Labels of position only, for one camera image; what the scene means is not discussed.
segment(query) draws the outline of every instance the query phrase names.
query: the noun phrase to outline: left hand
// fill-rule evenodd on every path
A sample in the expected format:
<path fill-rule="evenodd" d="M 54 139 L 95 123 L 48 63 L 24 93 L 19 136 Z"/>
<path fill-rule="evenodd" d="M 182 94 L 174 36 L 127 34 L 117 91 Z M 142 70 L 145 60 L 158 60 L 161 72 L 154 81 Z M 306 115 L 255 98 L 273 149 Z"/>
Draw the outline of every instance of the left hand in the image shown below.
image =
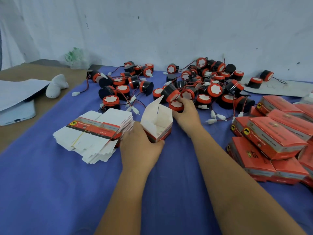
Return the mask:
<path fill-rule="evenodd" d="M 139 122 L 126 132 L 120 144 L 123 171 L 148 177 L 159 159 L 165 142 L 151 143 Z"/>

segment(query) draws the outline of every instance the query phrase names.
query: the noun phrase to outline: red product box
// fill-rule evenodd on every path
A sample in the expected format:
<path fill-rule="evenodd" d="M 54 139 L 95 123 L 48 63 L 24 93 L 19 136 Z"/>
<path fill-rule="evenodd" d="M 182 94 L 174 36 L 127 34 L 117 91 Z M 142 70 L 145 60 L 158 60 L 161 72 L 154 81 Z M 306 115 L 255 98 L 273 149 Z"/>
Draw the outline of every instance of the red product box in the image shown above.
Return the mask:
<path fill-rule="evenodd" d="M 243 129 L 247 126 L 247 123 L 249 121 L 249 116 L 242 116 L 242 117 L 236 117 L 232 126 L 230 127 L 230 130 L 237 136 L 241 137 L 241 132 Z"/>
<path fill-rule="evenodd" d="M 258 111 L 255 106 L 252 106 L 249 112 L 249 116 L 250 117 L 262 117 L 265 116 L 264 114 L 262 114 L 260 111 Z"/>
<path fill-rule="evenodd" d="M 269 117 L 250 118 L 243 133 L 270 159 L 292 158 L 307 145 Z"/>
<path fill-rule="evenodd" d="M 284 160 L 272 160 L 276 173 L 271 177 L 271 182 L 294 185 L 302 181 L 309 174 L 295 157 Z"/>
<path fill-rule="evenodd" d="M 291 104 L 278 95 L 264 95 L 256 106 L 256 109 L 262 114 L 267 115 L 273 109 L 281 110 L 290 115 L 300 117 L 303 115 L 303 111 Z"/>
<path fill-rule="evenodd" d="M 276 173 L 271 162 L 245 137 L 233 137 L 227 152 L 256 181 L 266 182 Z"/>
<path fill-rule="evenodd" d="M 268 113 L 267 117 L 275 120 L 281 126 L 306 142 L 313 136 L 313 123 L 311 122 L 307 122 L 276 109 Z"/>
<path fill-rule="evenodd" d="M 302 180 L 302 183 L 313 188 L 313 145 L 308 144 L 301 150 L 298 162 L 309 173 L 309 175 Z"/>
<path fill-rule="evenodd" d="M 300 116 L 300 118 L 313 122 L 313 105 L 309 104 L 296 104 L 295 105 L 299 110 L 303 111 L 303 114 Z"/>

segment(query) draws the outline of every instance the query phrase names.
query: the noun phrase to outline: white plastic bag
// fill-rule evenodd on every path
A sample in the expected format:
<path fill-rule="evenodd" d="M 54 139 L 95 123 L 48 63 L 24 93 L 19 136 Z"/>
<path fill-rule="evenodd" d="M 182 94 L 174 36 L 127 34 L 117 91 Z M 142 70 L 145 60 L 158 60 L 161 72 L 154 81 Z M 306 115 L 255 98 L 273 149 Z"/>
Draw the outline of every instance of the white plastic bag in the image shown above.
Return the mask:
<path fill-rule="evenodd" d="M 64 54 L 59 62 L 72 69 L 88 69 L 93 63 L 88 51 L 74 47 L 72 51 Z"/>

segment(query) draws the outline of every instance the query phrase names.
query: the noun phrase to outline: open box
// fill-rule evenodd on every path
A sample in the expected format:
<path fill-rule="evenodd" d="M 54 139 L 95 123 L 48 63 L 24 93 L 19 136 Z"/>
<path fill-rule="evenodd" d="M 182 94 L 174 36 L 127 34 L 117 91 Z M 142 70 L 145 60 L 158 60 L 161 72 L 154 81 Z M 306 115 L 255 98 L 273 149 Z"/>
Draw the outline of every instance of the open box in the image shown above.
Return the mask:
<path fill-rule="evenodd" d="M 146 107 L 140 121 L 151 142 L 164 140 L 172 131 L 172 110 L 160 104 L 163 97 L 162 95 Z"/>

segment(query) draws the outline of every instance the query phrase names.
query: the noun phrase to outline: blue tablecloth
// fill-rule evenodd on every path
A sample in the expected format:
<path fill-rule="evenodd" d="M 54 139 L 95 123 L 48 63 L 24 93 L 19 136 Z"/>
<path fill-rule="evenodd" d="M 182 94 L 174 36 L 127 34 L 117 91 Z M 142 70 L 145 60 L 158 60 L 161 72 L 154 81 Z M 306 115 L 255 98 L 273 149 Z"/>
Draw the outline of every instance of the blue tablecloth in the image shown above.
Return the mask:
<path fill-rule="evenodd" d="M 100 71 L 107 74 L 114 69 L 103 67 Z M 163 86 L 166 76 L 155 72 L 149 80 L 158 88 Z M 85 86 L 86 82 L 73 91 L 81 91 Z M 98 84 L 90 83 L 89 90 L 79 96 L 72 97 L 71 92 L 65 95 L 2 153 L 1 234 L 94 232 L 122 170 L 120 152 L 117 150 L 106 163 L 86 164 L 80 155 L 58 145 L 52 134 L 77 116 L 97 111 L 101 103 L 99 88 Z M 257 102 L 260 97 L 253 94 L 252 99 Z M 138 98 L 146 105 L 153 101 L 152 95 L 141 94 Z M 135 106 L 142 114 L 143 106 L 138 103 Z M 231 110 L 221 109 L 215 103 L 214 110 L 228 117 L 232 115 Z M 203 122 L 210 118 L 209 110 L 199 114 Z M 205 128 L 225 148 L 233 136 L 230 124 L 217 122 Z M 142 234 L 220 234 L 192 142 L 175 121 L 165 141 L 143 194 Z M 260 185 L 308 234 L 313 234 L 313 194 L 307 187 L 271 182 Z"/>

